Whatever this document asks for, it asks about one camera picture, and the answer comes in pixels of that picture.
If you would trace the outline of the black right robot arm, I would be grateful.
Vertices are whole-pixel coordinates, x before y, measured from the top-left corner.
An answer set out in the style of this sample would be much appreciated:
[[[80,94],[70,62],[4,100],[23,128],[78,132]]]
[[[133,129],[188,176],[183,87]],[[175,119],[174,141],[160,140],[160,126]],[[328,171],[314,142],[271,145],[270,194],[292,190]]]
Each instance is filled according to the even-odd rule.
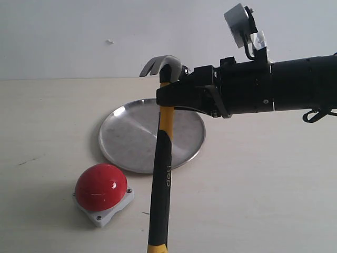
[[[320,117],[336,109],[336,56],[269,63],[220,60],[197,67],[187,77],[156,91],[160,106],[213,118],[235,114],[304,110]]]

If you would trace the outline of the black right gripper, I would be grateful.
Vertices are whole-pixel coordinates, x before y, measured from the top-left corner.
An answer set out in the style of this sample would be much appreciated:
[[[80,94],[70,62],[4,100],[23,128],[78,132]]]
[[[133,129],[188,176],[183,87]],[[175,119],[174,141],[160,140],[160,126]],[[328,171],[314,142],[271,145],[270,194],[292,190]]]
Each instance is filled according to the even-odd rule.
[[[156,90],[157,104],[214,118],[274,110],[269,61],[238,63],[228,57],[220,64],[194,68],[194,81],[187,79],[161,86]]]

